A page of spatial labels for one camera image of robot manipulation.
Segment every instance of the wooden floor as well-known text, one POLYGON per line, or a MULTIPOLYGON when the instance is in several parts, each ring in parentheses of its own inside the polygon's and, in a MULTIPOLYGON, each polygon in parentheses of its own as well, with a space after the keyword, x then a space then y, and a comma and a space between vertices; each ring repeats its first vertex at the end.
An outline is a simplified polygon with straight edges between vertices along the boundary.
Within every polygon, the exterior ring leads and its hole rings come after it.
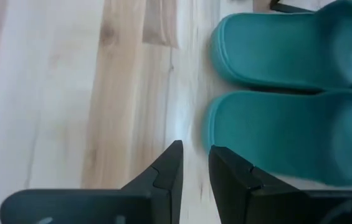
POLYGON ((0 0, 0 203, 28 188, 119 188, 181 139, 181 223, 219 223, 199 127, 211 99, 240 87, 211 68, 208 39, 267 2, 0 0))

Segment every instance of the slide sandal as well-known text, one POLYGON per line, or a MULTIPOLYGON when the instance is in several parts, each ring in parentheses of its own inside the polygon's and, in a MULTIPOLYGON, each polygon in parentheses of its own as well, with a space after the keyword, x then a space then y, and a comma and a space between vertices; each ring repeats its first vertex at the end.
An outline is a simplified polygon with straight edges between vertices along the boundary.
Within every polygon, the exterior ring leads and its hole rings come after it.
POLYGON ((230 15, 212 34, 211 60, 223 78, 252 86, 352 88, 352 0, 314 13, 230 15))
POLYGON ((352 90, 317 95, 237 91, 214 100, 204 147, 228 147, 275 174, 352 185, 352 90))

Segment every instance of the teal slide sandal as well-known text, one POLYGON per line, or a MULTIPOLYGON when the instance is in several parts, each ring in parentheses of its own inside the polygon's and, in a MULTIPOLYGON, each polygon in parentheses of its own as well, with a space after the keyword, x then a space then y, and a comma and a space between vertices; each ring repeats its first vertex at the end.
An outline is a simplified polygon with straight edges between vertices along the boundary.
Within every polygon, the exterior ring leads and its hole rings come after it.
POLYGON ((228 147, 267 172, 352 185, 352 90, 233 92, 212 102, 201 134, 207 150, 228 147))
POLYGON ((315 13, 230 15, 212 34, 211 60, 232 82, 352 88, 352 0, 315 13))

